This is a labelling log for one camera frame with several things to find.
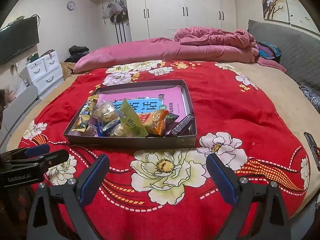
television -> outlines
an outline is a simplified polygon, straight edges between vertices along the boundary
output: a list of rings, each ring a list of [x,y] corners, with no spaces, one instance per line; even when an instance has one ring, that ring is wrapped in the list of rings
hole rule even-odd
[[[13,22],[0,30],[0,64],[39,43],[37,17]]]

drawer handle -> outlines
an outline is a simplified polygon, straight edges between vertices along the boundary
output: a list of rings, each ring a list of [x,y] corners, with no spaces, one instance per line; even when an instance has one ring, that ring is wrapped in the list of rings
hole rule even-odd
[[[48,79],[46,80],[46,82],[47,82],[47,83],[50,83],[50,82],[53,80],[53,77],[54,77],[54,76],[52,76],[51,78],[48,78]]]

blue gripper pad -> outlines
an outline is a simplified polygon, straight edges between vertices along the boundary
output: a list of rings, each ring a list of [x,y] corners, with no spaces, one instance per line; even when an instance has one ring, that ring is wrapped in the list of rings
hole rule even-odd
[[[27,148],[24,155],[28,158],[36,157],[50,152],[49,144],[42,144],[34,147]]]
[[[232,207],[234,207],[238,201],[236,189],[232,185],[231,181],[228,179],[227,175],[225,174],[225,172],[222,170],[222,168],[219,166],[219,164],[217,163],[217,161],[214,159],[214,157],[212,155],[213,154],[210,154],[207,157],[207,160],[206,160],[207,170],[208,170],[211,178],[213,179],[214,183],[216,184],[223,200],[227,204],[230,204]]]
[[[84,182],[80,189],[81,194],[79,204],[82,208],[92,203],[94,196],[96,195],[103,179],[109,171],[110,162],[108,156],[100,155],[91,167],[93,166],[95,167],[92,169],[87,177],[87,180]]]

open cardboard box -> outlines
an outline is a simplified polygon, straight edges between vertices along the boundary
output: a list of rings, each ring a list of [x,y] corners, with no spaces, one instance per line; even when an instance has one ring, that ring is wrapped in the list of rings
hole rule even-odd
[[[92,95],[96,94],[115,94],[126,93],[134,91],[159,90],[168,89],[180,86],[182,98],[186,114],[193,113],[193,107],[189,90],[183,80],[160,80],[160,81],[145,81],[135,82],[129,84],[120,84],[98,88]],[[188,135],[177,137],[146,137],[146,138],[132,138],[132,137],[89,137],[73,135],[71,131],[79,113],[84,106],[78,110],[71,122],[67,126],[63,135],[71,144],[78,145],[92,145],[104,146],[108,148],[133,148],[133,149],[177,149],[177,148],[194,148],[196,143],[196,123],[192,122],[189,127]]]

white wardrobe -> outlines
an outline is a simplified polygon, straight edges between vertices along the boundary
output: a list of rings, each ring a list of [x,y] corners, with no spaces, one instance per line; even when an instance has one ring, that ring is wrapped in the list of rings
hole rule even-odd
[[[180,28],[236,30],[235,0],[127,0],[133,41],[172,38]]]

